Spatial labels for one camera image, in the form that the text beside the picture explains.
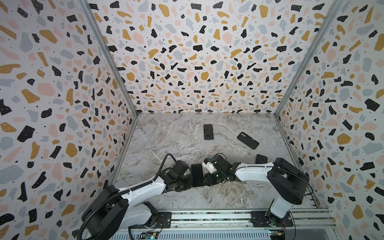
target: mounting plate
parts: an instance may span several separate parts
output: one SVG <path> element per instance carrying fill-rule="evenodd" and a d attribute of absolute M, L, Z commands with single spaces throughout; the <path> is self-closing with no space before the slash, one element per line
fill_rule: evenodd
<path fill-rule="evenodd" d="M 252 211 L 251 212 L 251 223 L 253 224 L 253 227 L 270 227 L 270 225 L 266 225 L 266 217 L 265 217 L 265 214 L 267 213 L 267 211 Z M 284 216 L 284 218 L 282 219 L 285 221 L 285 226 L 286 227 L 293 227 L 293 222 L 292 222 L 292 218 L 289 214 L 289 212 L 287 212 Z M 281 223 L 277 224 L 276 227 L 284 227 L 284 222 L 281 221 Z"/>

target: metal corner post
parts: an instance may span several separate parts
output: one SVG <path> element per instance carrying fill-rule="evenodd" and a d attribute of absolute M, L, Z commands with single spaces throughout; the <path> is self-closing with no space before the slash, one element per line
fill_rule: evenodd
<path fill-rule="evenodd" d="M 129 110 L 131 111 L 134 119 L 136 119 L 137 118 L 137 111 L 136 111 L 136 109 L 135 109 L 135 107 L 131 101 L 131 98 L 127 92 L 127 89 L 125 88 L 124 83 L 122 82 L 119 71 L 116 67 L 114 60 L 112 59 L 111 54 L 109 53 L 107 45 L 104 42 L 103 35 L 101 34 L 101 31 L 98 27 L 98 24 L 96 23 L 96 19 L 93 17 L 92 10 L 89 7 L 89 3 L 87 0 L 78 0 L 78 3 L 80 5 L 82 12 L 84 13 L 84 17 L 85 17 L 86 21 L 89 24 L 89 28 L 93 32 L 95 39 L 96 39 L 96 42 L 98 43 L 100 50 L 106 59 L 107 64 L 111 68 L 113 77 L 116 79 L 118 86 L 121 90 L 121 94 L 123 95 L 125 101 L 127 102 Z"/>
<path fill-rule="evenodd" d="M 327 16 L 323 23 L 321 24 L 320 30 L 317 33 L 315 39 L 313 40 L 307 54 L 304 56 L 304 59 L 299 66 L 299 69 L 297 69 L 292 82 L 289 84 L 288 89 L 285 91 L 285 94 L 283 96 L 283 99 L 280 101 L 279 106 L 276 109 L 275 116 L 280 115 L 281 111 L 283 110 L 285 103 L 288 101 L 289 96 L 295 89 L 295 86 L 299 82 L 303 72 L 305 71 L 308 63 L 311 61 L 313 55 L 315 54 L 317 48 L 320 45 L 320 42 L 322 41 L 325 33 L 328 31 L 329 27 L 331 26 L 333 20 L 335 19 L 337 13 L 339 12 L 342 3 L 344 0 L 334 0 L 331 7 L 328 10 Z"/>

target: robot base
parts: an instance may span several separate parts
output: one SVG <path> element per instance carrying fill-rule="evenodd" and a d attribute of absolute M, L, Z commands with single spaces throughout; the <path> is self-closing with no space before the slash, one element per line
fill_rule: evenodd
<path fill-rule="evenodd" d="M 267 227 L 270 224 L 276 226 L 276 227 L 284 227 L 284 222 L 286 227 L 293 227 L 292 218 L 287 212 L 287 214 L 282 218 L 281 220 L 273 221 L 272 218 L 267 218 L 268 211 L 252 211 L 251 212 L 251 223 L 253 224 L 253 227 Z"/>

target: phone screen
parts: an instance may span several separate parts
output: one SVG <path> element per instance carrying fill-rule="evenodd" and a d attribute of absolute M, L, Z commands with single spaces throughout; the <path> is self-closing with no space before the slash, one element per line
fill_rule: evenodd
<path fill-rule="evenodd" d="M 192 164 L 192 186 L 193 187 L 202 187 L 203 184 L 203 166 L 201 164 Z"/>

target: wire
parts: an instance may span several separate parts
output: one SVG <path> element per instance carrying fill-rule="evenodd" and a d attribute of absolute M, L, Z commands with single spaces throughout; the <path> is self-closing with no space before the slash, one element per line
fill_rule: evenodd
<path fill-rule="evenodd" d="M 292 220 L 293 220 L 293 226 L 295 227 L 295 236 L 293 237 L 293 239 L 291 239 L 291 240 L 294 240 L 296 238 L 296 223 L 295 223 L 295 219 L 293 218 L 291 210 L 289 210 L 289 213 L 291 214 L 291 217 L 292 217 Z"/>
<path fill-rule="evenodd" d="M 91 218 L 93 217 L 93 215 L 99 211 L 102 207 L 104 207 L 108 202 L 110 202 L 111 200 L 117 198 L 117 197 L 120 197 L 121 195 L 124 195 L 128 192 L 130 192 L 131 190 L 130 189 L 127 189 L 125 191 L 122 191 L 122 192 L 118 192 L 116 194 L 113 194 L 112 196 L 108 197 L 106 200 L 104 200 L 102 203 L 100 203 L 96 208 L 95 210 L 93 210 L 89 215 L 88 217 L 85 219 L 85 221 L 83 221 L 83 224 L 81 225 L 81 227 L 79 228 L 79 232 L 77 234 L 77 240 L 92 240 L 93 237 L 89 237 L 87 239 L 82 239 L 82 235 L 83 235 L 83 232 L 84 232 L 84 229 L 85 227 L 87 226 L 87 224 L 89 223 L 89 221 L 91 220 Z"/>
<path fill-rule="evenodd" d="M 153 181 L 156 181 L 157 177 L 160 175 L 160 172 L 161 172 L 161 170 L 162 170 L 162 168 L 163 168 L 163 166 L 164 166 L 164 163 L 165 163 L 165 161 L 166 161 L 166 159 L 167 159 L 168 156 L 171 156 L 171 158 L 173 159 L 173 161 L 175 161 L 175 163 L 177 162 L 176 159 L 175 159 L 175 157 L 174 157 L 172 154 L 167 153 L 166 156 L 164 157 L 163 161 L 161 162 L 160 168 L 159 168 L 159 170 L 157 171 L 155 177 L 153 178 Z"/>

